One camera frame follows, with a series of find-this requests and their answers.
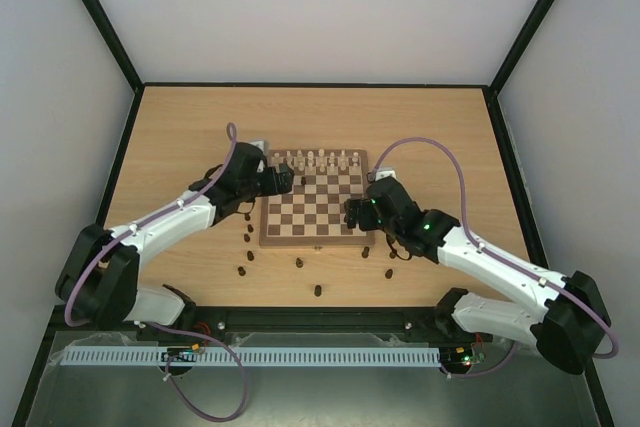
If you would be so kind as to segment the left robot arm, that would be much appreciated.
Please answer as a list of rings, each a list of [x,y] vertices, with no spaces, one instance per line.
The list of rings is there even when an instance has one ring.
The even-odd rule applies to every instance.
[[[143,268],[184,238],[236,214],[241,204],[289,193],[293,184],[293,169],[271,165],[264,142],[239,142],[222,164],[166,206],[110,229],[83,228],[55,285],[66,324],[101,330],[121,322],[174,325],[189,298],[169,285],[143,285]]]

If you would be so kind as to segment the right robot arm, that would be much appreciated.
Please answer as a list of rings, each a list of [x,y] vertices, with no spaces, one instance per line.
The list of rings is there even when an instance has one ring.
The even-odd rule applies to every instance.
[[[374,181],[365,194],[345,201],[345,222],[380,230],[410,258],[457,269],[504,295],[483,298],[453,288],[440,301],[436,326],[445,337],[487,333],[533,347],[561,371],[580,375],[595,358],[611,319],[595,280],[536,266],[465,228],[455,217],[421,209],[393,176]]]

